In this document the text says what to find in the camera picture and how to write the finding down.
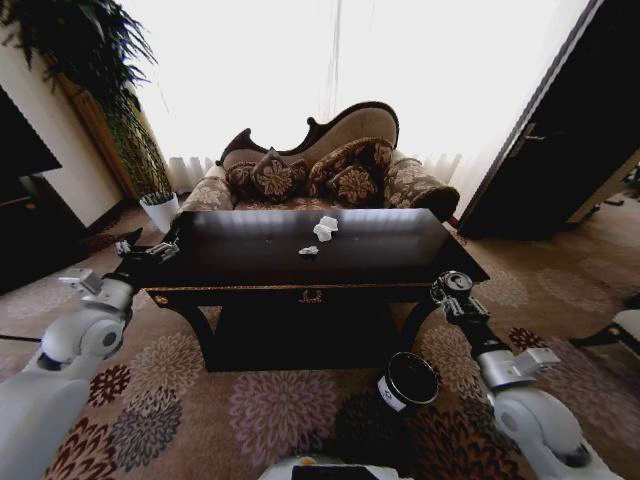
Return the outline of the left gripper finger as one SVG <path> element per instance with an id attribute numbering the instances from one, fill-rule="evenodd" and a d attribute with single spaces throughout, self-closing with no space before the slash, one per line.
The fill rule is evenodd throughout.
<path id="1" fill-rule="evenodd" d="M 127 232 L 118 236 L 116 238 L 116 241 L 114 242 L 116 254 L 119 257 L 125 257 L 127 254 L 129 254 L 139 240 L 142 233 L 143 228 L 140 227 L 134 231 Z"/>
<path id="2" fill-rule="evenodd" d="M 180 251 L 178 245 L 179 233 L 180 228 L 176 227 L 167 234 L 161 243 L 150 247 L 149 255 L 151 258 L 156 262 L 165 262 L 177 255 Z"/>

